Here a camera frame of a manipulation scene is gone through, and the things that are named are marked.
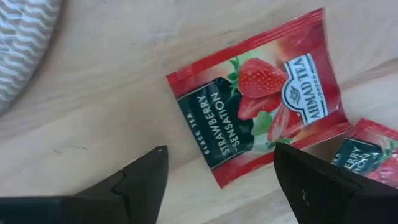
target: wooden surface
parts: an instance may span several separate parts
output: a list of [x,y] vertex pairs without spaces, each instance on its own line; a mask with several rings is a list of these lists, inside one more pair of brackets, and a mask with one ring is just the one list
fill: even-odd
[[35,80],[0,118],[0,195],[76,193],[167,144],[159,223],[296,223],[272,166],[218,188],[165,75],[322,6],[348,118],[398,128],[398,1],[64,0]]

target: dark green label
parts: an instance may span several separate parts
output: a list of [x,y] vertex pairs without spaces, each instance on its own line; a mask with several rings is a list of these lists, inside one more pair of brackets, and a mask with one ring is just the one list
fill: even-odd
[[253,121],[238,118],[241,94],[217,78],[178,99],[185,119],[210,168],[252,148]]
[[354,173],[366,175],[382,162],[381,146],[359,139],[346,138],[333,159],[333,164]]

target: white fabric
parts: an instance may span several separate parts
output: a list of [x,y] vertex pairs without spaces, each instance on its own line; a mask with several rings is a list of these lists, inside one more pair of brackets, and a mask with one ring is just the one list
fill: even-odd
[[61,0],[0,0],[0,113],[27,85],[48,46]]

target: strawberry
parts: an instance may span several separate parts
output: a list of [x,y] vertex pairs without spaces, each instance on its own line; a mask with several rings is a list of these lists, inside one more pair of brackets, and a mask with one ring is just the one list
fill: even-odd
[[289,110],[289,121],[287,122],[287,127],[280,136],[282,138],[292,138],[300,132],[302,127],[303,121],[300,113]]
[[282,102],[280,93],[274,93],[262,98],[248,98],[242,96],[239,105],[238,118],[245,121],[253,119],[260,111],[271,112],[275,110]]
[[366,177],[391,187],[398,187],[398,151],[395,149],[390,158],[385,160],[375,171],[366,175]]
[[288,122],[289,109],[281,104],[271,126],[269,127],[268,141],[278,140],[282,132],[286,129]]
[[299,113],[288,109],[281,104],[268,131],[268,140],[292,137],[299,133],[303,126]]
[[238,87],[242,95],[261,98],[280,92],[287,74],[258,58],[251,58],[239,69]]

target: black plastic part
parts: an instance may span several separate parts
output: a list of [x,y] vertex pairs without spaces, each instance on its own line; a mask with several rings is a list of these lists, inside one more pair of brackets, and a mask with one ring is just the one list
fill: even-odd
[[274,165],[299,223],[395,223],[398,190],[277,144]]
[[0,224],[156,223],[168,166],[167,146],[159,146],[74,196],[0,198]]

